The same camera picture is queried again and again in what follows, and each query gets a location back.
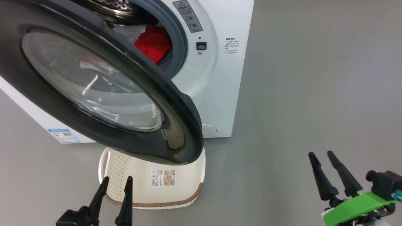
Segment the red cloth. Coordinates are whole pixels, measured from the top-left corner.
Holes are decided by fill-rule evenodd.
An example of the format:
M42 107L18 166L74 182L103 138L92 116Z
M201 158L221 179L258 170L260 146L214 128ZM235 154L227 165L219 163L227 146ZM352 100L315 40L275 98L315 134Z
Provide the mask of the red cloth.
M134 43L142 53L149 57L154 63L158 63L168 53L173 45L170 36L165 28L147 25Z

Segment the white laundry basket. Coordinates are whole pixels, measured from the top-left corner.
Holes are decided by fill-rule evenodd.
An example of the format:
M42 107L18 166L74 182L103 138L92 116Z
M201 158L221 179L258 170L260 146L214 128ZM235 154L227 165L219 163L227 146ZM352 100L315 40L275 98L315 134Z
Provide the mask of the white laundry basket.
M163 210L186 207L197 199L203 187L205 150L197 161L174 166L144 161L106 148L99 160L98 176L100 183L105 176L110 178L105 197L115 205L122 205L127 177L132 176L133 208Z

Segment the basket label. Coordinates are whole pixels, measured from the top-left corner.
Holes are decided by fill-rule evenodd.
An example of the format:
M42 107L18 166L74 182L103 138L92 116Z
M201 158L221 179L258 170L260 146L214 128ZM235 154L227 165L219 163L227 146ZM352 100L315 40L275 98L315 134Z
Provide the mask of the basket label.
M174 186L175 170L152 170L151 187Z

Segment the brown trim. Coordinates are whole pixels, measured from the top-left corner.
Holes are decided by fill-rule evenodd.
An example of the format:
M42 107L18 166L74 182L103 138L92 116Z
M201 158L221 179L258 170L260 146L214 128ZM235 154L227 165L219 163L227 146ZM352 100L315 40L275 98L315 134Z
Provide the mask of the brown trim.
M198 189L195 191L195 193L189 197L188 199L182 200L182 201L176 201L176 202L164 202L164 203L133 203L133 207L146 207L146 208L154 208L154 207L164 207L164 206L173 206L173 205L182 205L186 204L188 202L191 202L194 200L201 192L201 189L203 187L204 183L200 183L198 185ZM123 202L116 201L107 194L105 195L105 198L107 201L114 205L122 205Z

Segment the open door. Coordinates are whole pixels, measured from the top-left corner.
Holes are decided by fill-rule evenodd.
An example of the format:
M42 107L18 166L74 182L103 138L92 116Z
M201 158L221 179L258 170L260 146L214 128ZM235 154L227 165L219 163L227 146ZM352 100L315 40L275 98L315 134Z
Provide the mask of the open door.
M0 0L0 76L110 148L164 164L203 149L191 98L91 11L68 0Z

